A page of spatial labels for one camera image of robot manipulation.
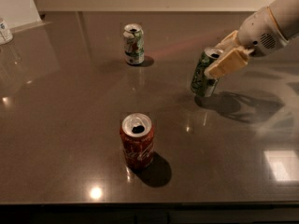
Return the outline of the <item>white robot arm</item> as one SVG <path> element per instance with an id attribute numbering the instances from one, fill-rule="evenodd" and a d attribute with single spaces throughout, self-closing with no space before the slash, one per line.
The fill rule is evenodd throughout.
<path id="1" fill-rule="evenodd" d="M 275 0 L 247 17 L 216 46 L 223 53 L 206 70 L 217 79 L 246 66 L 251 57 L 267 56 L 299 34 L 299 0 Z"/>

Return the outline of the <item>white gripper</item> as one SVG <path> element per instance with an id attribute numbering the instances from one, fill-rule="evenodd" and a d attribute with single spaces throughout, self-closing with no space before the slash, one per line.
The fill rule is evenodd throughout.
<path id="1" fill-rule="evenodd" d="M 217 79 L 237 71 L 249 62 L 249 56 L 263 57 L 289 43 L 279 30 L 269 7 L 262 7 L 244 20 L 239 30 L 234 30 L 216 45 L 225 50 L 219 59 L 204 72 L 209 79 Z"/>

